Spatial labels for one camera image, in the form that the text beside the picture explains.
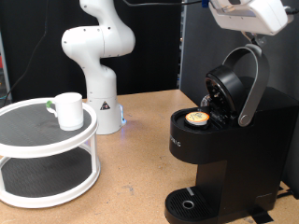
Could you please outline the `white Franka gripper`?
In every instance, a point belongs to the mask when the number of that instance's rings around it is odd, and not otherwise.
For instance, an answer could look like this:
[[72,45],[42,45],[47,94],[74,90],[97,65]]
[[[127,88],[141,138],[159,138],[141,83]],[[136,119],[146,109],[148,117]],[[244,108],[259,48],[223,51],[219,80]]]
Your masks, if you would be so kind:
[[[263,47],[265,37],[275,35],[288,23],[280,0],[209,0],[209,9],[222,29],[241,31],[254,45]],[[246,32],[261,34],[252,39]]]

